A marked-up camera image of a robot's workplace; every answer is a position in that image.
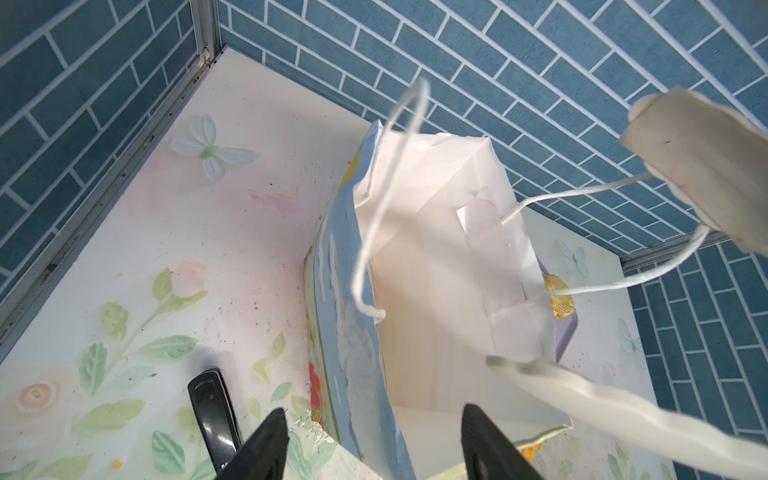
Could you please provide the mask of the white paper gift bag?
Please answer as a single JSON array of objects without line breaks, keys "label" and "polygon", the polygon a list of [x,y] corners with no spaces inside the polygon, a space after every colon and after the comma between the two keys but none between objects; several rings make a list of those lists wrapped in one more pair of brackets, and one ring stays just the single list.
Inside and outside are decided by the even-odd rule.
[{"label": "white paper gift bag", "polygon": [[486,364],[556,361],[554,313],[491,143],[422,133],[429,96],[372,123],[305,260],[312,417],[384,479],[455,466],[466,404],[525,448],[572,425]]}]

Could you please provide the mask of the pale crumbly scone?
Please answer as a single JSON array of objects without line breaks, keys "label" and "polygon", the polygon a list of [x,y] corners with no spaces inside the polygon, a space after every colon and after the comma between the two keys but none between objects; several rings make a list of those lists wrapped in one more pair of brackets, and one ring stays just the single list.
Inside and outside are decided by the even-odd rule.
[{"label": "pale crumbly scone", "polygon": [[[543,277],[550,292],[568,289],[568,285],[556,275],[544,273]],[[550,303],[556,319],[566,319],[576,313],[575,302],[570,295],[551,296]]]}]

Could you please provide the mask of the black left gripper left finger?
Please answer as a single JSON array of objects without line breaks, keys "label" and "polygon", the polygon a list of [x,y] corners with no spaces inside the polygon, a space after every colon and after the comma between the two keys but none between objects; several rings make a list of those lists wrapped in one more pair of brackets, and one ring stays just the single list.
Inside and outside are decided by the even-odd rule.
[{"label": "black left gripper left finger", "polygon": [[261,422],[216,480],[282,480],[289,446],[283,408],[274,409]]}]

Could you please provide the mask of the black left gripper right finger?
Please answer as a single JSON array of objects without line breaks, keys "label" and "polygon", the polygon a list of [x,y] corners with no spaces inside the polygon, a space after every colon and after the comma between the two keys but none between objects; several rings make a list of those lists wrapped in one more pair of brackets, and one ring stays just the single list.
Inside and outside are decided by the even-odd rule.
[{"label": "black left gripper right finger", "polygon": [[469,480],[542,480],[478,405],[463,408],[461,445]]}]

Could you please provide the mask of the metal tongs with white tips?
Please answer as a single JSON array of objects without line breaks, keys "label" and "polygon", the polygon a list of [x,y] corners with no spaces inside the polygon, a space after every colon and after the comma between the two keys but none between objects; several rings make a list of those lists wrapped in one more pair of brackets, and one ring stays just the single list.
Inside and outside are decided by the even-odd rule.
[{"label": "metal tongs with white tips", "polygon": [[[647,95],[628,114],[621,135],[649,175],[665,181],[700,220],[668,262],[604,285],[545,292],[545,297],[613,291],[674,270],[712,231],[746,251],[767,252],[767,133],[736,110],[684,89]],[[684,414],[666,411],[629,391],[595,384],[551,362],[490,355],[487,366],[526,393],[642,448],[734,479],[764,479],[767,448]]]}]

